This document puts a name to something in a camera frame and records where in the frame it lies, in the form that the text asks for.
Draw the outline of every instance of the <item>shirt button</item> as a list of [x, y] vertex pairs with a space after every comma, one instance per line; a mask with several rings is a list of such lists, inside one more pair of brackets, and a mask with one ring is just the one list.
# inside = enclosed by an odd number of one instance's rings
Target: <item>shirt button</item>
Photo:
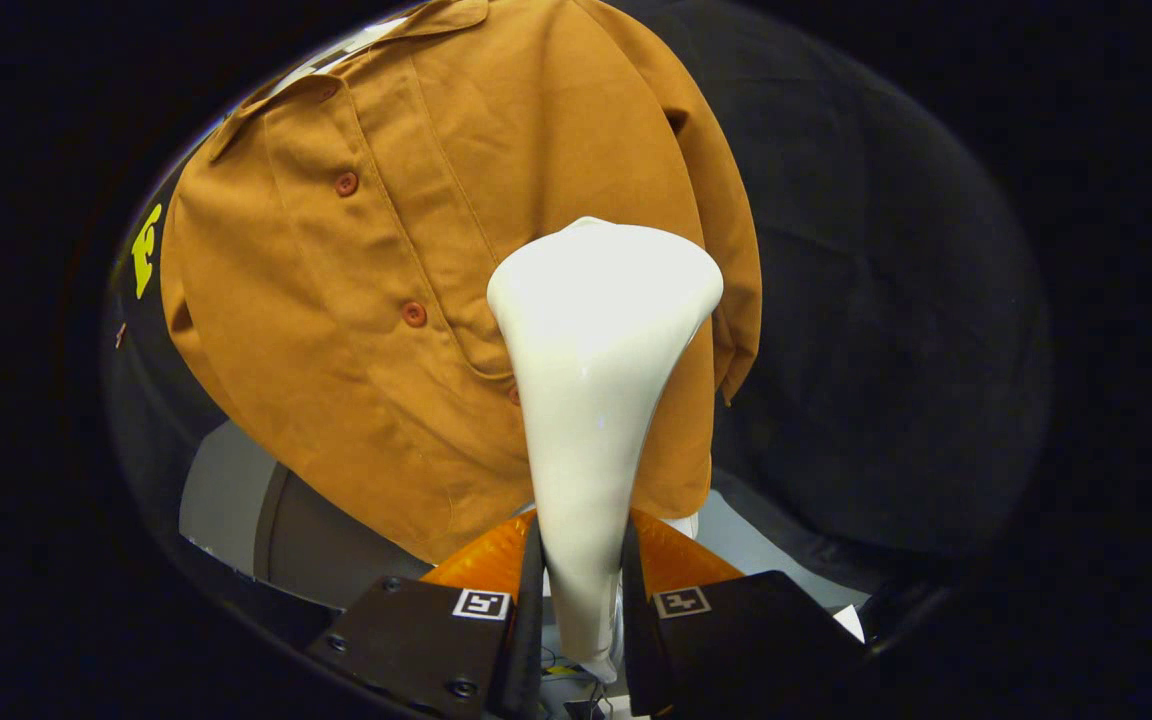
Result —
[[338, 177], [338, 195], [340, 197], [348, 197], [353, 195], [353, 191], [358, 190], [358, 176], [353, 173], [344, 173], [343, 176]]
[[419, 302], [408, 302], [403, 305], [403, 320], [414, 328], [425, 327], [425, 306]]

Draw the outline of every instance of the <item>shirt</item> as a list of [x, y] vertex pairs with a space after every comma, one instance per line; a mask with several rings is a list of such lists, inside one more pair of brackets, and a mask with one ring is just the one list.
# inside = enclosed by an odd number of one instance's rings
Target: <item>shirt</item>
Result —
[[[704, 247], [723, 296], [664, 389], [632, 503], [708, 493], [714, 393], [761, 279], [722, 129], [668, 47], [596, 0], [435, 0], [244, 100], [180, 176], [162, 303], [215, 403], [317, 492], [440, 562], [532, 500], [497, 265], [582, 215]], [[631, 313], [634, 306], [627, 306]]]

